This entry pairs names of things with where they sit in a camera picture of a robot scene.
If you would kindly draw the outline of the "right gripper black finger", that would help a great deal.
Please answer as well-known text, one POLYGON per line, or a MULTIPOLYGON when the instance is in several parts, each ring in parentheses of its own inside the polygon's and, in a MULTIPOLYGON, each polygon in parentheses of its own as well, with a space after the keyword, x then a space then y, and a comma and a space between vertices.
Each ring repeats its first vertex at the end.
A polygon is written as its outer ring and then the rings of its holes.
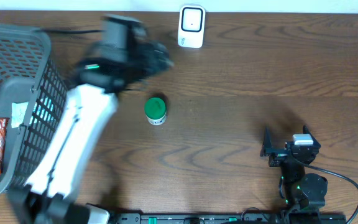
POLYGON ((302 143, 303 144, 314 144, 315 138, 311 134, 310 130, 306 125, 303 126, 302 143))
POLYGON ((260 157, 267 157, 273 153, 274 148, 272 146, 272 140, 268 127, 265 128, 263 143, 260 151, 260 157))

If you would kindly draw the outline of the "mint green wet wipes pack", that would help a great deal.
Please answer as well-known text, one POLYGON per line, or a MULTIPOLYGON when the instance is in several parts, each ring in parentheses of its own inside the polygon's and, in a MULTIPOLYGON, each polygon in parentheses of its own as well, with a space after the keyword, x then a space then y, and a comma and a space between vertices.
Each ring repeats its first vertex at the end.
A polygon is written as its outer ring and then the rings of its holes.
MULTIPOLYGON (((44 121, 51 121, 53 117, 49 115, 47 110, 53 111, 54 104, 46 97, 40 100, 41 106, 38 104, 34 105, 33 113, 41 117, 44 121)), ((23 103, 12 103, 12 115, 11 115, 11 128, 18 128, 24 122, 25 112, 27 110, 29 102, 23 103)))

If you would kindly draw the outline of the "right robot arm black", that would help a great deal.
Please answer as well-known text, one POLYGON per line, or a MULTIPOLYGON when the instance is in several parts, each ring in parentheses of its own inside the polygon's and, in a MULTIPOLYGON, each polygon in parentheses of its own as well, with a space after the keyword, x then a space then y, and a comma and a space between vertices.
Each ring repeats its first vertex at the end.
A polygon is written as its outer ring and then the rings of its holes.
POLYGON ((316 159, 320 148, 320 143, 306 126, 301 134, 294 134, 283 148, 273 147, 270 132, 265 129, 260 156, 268 157, 268 165, 281 170, 278 190, 287 205, 282 210, 283 216, 291 213, 317 213, 325 206, 327 179, 305 172, 305 167, 316 159))

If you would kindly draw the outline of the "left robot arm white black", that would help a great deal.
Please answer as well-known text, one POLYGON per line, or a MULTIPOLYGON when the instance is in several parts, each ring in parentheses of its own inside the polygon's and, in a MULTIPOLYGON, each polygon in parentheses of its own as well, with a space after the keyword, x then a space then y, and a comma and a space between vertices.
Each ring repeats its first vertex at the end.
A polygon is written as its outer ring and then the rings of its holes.
POLYGON ((78 188, 95 145, 133 83, 173 65, 167 48, 133 17, 109 14, 102 39, 73 68, 65 109, 46 154, 7 196, 20 223, 109 223, 96 205, 78 205, 78 188))

